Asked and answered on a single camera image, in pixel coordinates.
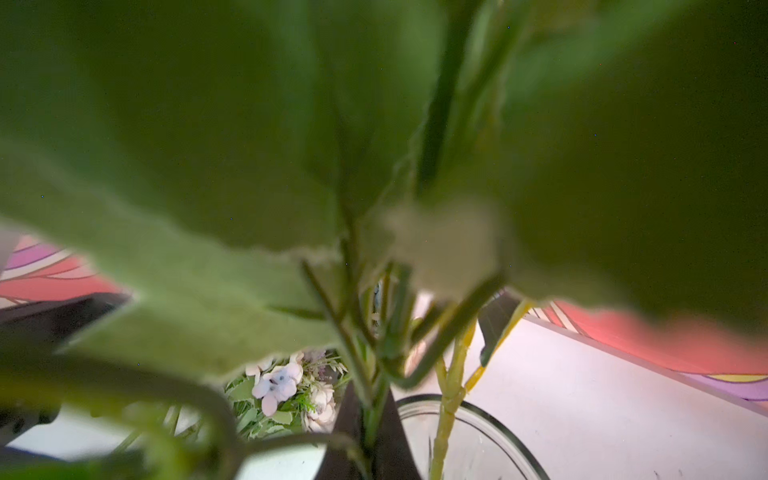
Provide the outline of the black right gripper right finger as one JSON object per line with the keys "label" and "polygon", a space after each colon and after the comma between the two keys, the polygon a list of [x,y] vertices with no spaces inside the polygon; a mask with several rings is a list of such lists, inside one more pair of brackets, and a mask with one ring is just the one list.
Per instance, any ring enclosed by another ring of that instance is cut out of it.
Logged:
{"label": "black right gripper right finger", "polygon": [[[346,388],[333,433],[346,434],[363,448],[370,462],[373,479],[419,480],[416,463],[411,453],[404,428],[391,392],[386,395],[383,413],[378,422],[375,440],[366,443],[366,426],[361,402],[353,383]],[[343,450],[327,449],[316,480],[362,479],[358,468]]]}

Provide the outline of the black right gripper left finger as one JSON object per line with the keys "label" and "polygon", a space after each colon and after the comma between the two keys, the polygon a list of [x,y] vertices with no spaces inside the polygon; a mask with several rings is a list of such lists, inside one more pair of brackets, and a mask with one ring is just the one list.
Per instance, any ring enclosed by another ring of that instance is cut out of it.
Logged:
{"label": "black right gripper left finger", "polygon": [[1,359],[50,354],[89,333],[129,303],[123,293],[33,301],[1,310]]}

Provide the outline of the blue hydrangea stem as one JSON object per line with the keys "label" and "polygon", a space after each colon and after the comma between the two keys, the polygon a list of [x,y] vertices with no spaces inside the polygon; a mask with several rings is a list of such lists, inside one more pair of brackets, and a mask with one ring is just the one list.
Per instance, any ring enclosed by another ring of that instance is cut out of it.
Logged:
{"label": "blue hydrangea stem", "polygon": [[495,346],[490,347],[490,354],[485,362],[475,369],[466,382],[463,382],[464,369],[467,355],[476,331],[475,324],[471,323],[465,328],[462,335],[455,341],[452,359],[449,366],[440,360],[435,366],[438,385],[442,394],[440,403],[440,414],[436,436],[432,444],[432,453],[429,466],[428,478],[439,480],[443,478],[445,459],[448,453],[449,438],[455,424],[456,413],[466,397],[479,382],[491,356],[498,350],[499,346],[506,340],[512,329],[533,308],[535,303],[530,300],[523,300],[514,310],[509,318],[509,322],[504,327]]}

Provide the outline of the clear glass vase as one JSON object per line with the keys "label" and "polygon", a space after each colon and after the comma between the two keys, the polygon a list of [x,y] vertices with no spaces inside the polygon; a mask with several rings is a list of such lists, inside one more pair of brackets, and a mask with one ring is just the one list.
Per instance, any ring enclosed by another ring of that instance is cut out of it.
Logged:
{"label": "clear glass vase", "polygon": [[[428,479],[437,453],[441,397],[419,394],[396,401],[421,478]],[[448,437],[443,479],[547,479],[540,462],[507,427],[481,408],[462,402]]]}

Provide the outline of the pale pink hydrangea bunch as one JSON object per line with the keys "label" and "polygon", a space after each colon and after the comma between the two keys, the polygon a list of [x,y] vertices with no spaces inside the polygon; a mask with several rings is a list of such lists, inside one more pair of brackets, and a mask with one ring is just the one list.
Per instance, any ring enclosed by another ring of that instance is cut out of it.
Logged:
{"label": "pale pink hydrangea bunch", "polygon": [[137,452],[5,479],[232,479],[224,394],[340,354],[375,440],[500,290],[767,332],[763,1],[5,1],[1,222],[129,303],[1,359],[1,406]]}

